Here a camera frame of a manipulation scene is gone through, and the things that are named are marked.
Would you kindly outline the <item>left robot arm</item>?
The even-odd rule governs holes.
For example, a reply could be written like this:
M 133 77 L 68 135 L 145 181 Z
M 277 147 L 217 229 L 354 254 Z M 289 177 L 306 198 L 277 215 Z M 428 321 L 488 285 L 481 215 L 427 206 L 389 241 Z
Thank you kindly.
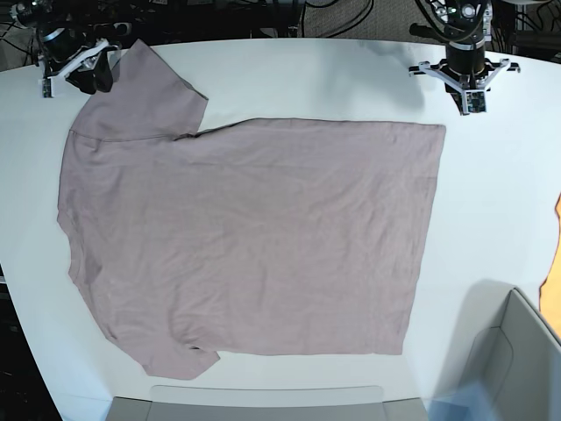
M 415 1 L 428 25 L 412 24 L 409 33 L 445 45 L 444 69 L 476 86 L 485 72 L 485 18 L 488 1 Z

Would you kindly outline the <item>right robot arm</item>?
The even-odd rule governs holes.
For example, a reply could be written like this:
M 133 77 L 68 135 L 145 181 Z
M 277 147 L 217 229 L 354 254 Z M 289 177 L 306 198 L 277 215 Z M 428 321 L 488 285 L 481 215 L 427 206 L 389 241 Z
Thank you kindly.
M 68 82 L 81 92 L 107 93 L 113 86 L 108 53 L 119 46 L 77 23 L 54 1 L 19 1 L 10 9 L 13 21 L 34 30 L 37 62 L 42 71 L 41 95 L 55 96 L 55 87 Z

